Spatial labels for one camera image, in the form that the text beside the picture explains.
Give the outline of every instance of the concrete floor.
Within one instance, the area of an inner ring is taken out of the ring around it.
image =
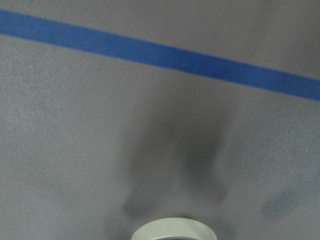
[[[2,0],[0,9],[320,79],[318,0]],[[320,236],[320,102],[0,35],[0,239]]]

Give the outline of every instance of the blue stripe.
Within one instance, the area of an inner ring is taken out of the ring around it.
[[[0,34],[320,101],[320,81],[0,9]]]

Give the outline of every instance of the white cylindrical object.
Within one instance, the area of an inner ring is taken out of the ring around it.
[[[131,240],[217,240],[217,237],[199,221],[169,217],[143,225],[135,231]]]

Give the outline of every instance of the blue tape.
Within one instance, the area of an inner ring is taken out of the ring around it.
[[[320,80],[1,9],[0,34],[320,101]]]

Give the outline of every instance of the white round object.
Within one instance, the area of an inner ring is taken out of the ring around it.
[[[217,240],[206,225],[182,217],[155,220],[140,227],[131,240]]]

